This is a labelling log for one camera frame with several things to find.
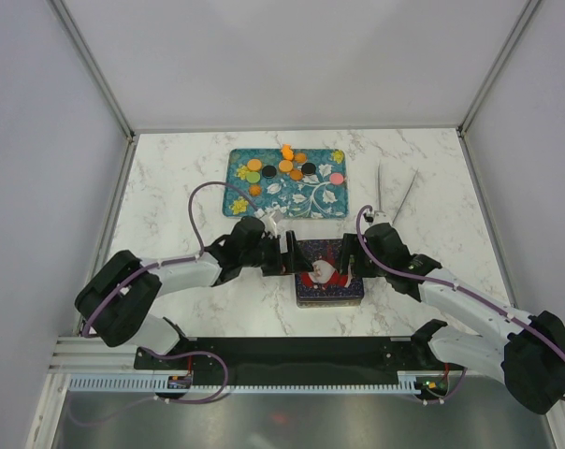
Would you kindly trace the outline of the gold tin lid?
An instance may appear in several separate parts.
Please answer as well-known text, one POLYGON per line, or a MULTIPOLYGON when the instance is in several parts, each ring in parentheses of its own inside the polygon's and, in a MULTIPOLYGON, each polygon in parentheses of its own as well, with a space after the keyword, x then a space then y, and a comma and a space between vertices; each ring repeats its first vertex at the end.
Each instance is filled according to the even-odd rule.
POLYGON ((365 288, 361 278, 352 273, 340 275, 337 257, 341 239, 307 239, 298 242, 303 254, 312 262, 312 272, 295 276, 297 297, 364 297, 365 288))

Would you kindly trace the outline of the silver metal tongs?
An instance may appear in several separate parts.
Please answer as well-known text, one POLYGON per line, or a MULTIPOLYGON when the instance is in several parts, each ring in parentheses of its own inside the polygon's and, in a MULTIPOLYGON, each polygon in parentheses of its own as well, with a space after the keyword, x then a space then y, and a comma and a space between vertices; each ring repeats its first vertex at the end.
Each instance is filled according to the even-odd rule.
POLYGON ((393 210, 389 210, 384 205, 384 189, 385 189, 384 164, 383 163, 378 164, 376 171, 376 182, 375 182, 377 203, 374 212, 374 217, 376 222, 385 222, 385 223, 389 223, 390 225, 393 225, 395 223, 395 221, 399 218, 399 215, 402 212, 402 209, 405 203, 407 202, 407 199, 415 185, 418 174, 419 174, 418 169, 412 171, 410 181, 405 185, 400 200, 397 201, 397 204, 393 210))

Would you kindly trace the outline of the square cookie tin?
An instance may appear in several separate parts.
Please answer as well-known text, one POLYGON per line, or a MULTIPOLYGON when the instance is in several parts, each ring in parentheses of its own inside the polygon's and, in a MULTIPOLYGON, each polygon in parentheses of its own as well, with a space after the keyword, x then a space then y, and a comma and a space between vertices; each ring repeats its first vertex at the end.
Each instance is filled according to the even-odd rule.
POLYGON ((338 308, 358 307, 362 297, 297 297, 296 304, 300 308, 338 308))

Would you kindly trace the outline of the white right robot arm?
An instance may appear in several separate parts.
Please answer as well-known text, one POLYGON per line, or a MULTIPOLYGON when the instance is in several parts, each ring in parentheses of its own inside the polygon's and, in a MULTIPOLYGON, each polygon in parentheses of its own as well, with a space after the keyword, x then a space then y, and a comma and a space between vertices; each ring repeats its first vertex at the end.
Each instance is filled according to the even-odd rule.
POLYGON ((565 401, 565 325, 553 313, 534 315, 483 294, 433 258, 411 253, 388 223, 344 234, 338 270, 383 277, 396 292, 469 328, 464 333, 440 320, 421 326, 410 348, 419 368, 442 362, 471 369, 504 384, 536 414, 565 401))

